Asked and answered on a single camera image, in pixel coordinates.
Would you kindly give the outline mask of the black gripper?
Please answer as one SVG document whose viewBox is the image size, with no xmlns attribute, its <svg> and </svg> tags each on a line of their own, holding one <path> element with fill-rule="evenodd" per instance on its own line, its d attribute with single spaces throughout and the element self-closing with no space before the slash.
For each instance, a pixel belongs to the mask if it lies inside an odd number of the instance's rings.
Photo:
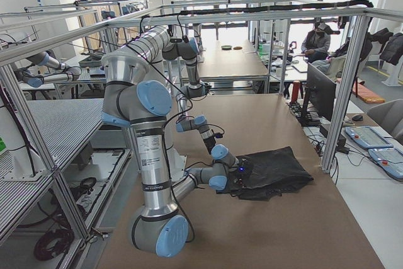
<svg viewBox="0 0 403 269">
<path fill-rule="evenodd" d="M 249 179 L 253 168 L 253 163 L 249 161 L 243 161 L 239 163 L 236 167 L 232 168 L 231 175 L 233 176 L 233 184 L 244 186 L 245 181 Z"/>
</svg>

